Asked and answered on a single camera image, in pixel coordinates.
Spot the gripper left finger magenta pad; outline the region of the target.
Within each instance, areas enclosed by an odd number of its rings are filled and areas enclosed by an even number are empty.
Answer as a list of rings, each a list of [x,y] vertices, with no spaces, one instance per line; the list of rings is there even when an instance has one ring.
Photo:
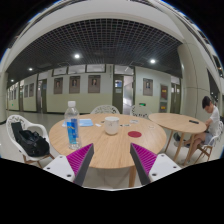
[[[82,186],[93,154],[94,145],[89,144],[68,156],[57,156],[44,170]]]

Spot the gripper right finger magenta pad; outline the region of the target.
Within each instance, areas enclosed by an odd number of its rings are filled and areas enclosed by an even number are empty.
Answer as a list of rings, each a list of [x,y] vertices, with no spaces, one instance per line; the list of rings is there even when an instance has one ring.
[[[130,154],[143,186],[180,170],[166,154],[155,154],[134,143],[130,145]]]

